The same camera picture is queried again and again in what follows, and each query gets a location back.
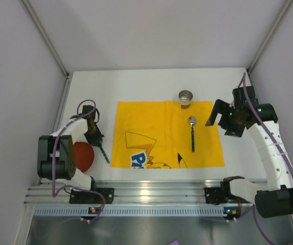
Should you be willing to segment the white paper cup brown sleeve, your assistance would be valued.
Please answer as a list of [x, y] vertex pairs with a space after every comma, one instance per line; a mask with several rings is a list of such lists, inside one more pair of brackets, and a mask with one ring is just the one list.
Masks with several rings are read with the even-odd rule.
[[193, 94], [189, 90], [182, 90], [178, 94], [179, 98], [179, 107], [180, 109], [187, 109], [190, 107], [192, 99], [193, 99]]

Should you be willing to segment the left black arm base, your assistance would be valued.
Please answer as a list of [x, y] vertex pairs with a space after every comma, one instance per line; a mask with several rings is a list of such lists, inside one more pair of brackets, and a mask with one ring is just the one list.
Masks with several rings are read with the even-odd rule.
[[[113, 188], [97, 188], [96, 191], [100, 193], [104, 199], [105, 204], [112, 204], [114, 200]], [[72, 190], [69, 199], [70, 204], [103, 204], [102, 198], [86, 191]]]

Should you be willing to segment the spoon with green handle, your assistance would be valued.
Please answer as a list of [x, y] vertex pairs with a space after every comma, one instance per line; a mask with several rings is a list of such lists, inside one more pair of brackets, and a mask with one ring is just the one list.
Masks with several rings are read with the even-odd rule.
[[194, 127], [196, 124], [196, 118], [194, 116], [189, 117], [189, 124], [191, 126], [191, 145], [192, 145], [192, 152], [195, 152], [195, 132]]

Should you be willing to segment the yellow printed cloth mat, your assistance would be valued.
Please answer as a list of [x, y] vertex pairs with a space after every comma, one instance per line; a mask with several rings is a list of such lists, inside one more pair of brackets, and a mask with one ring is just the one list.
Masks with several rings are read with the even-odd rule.
[[[114, 128], [111, 167], [186, 169], [223, 167], [218, 127], [206, 127], [211, 101], [119, 102]], [[192, 152], [189, 117], [196, 118]]]

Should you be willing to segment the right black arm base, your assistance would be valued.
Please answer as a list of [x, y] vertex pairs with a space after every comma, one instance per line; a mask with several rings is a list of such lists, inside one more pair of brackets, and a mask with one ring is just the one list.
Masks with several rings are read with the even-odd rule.
[[241, 176], [226, 177], [220, 181], [219, 187], [204, 188], [205, 200], [207, 204], [219, 205], [226, 203], [243, 203], [243, 199], [233, 195], [230, 191], [230, 182], [232, 180], [244, 179]]

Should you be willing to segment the red round plate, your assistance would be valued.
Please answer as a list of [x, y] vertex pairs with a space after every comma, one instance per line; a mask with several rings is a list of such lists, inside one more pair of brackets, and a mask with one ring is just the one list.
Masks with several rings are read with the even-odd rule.
[[86, 142], [76, 142], [73, 147], [77, 168], [85, 173], [93, 164], [95, 157], [94, 150]]

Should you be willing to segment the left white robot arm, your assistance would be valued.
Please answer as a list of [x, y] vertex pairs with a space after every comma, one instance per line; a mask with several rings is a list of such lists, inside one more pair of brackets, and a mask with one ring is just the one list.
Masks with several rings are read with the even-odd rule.
[[93, 177], [77, 168], [74, 152], [76, 142], [101, 146], [104, 135], [99, 130], [99, 112], [92, 105], [84, 105], [82, 112], [70, 118], [58, 131], [40, 136], [38, 140], [37, 174], [55, 184], [60, 182], [85, 190], [96, 190]]

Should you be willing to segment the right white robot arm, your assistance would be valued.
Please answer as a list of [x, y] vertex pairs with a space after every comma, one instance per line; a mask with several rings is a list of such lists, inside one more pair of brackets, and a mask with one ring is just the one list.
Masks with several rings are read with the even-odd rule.
[[267, 186], [260, 186], [244, 177], [226, 177], [221, 193], [227, 199], [241, 198], [255, 205], [263, 218], [293, 214], [293, 171], [279, 132], [278, 117], [271, 104], [260, 104], [253, 86], [232, 91], [231, 104], [217, 99], [206, 122], [218, 125], [225, 135], [242, 137], [248, 130], [253, 138], [267, 177]]

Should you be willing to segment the fork with green handle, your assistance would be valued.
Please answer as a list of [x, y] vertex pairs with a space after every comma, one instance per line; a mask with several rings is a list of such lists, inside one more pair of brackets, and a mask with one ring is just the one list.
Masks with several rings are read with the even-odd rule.
[[110, 160], [109, 160], [109, 158], [108, 158], [108, 156], [107, 156], [105, 150], [103, 149], [102, 144], [100, 143], [98, 147], [99, 147], [99, 149], [101, 150], [101, 153], [102, 153], [104, 159], [106, 160], [107, 164], [110, 164]]

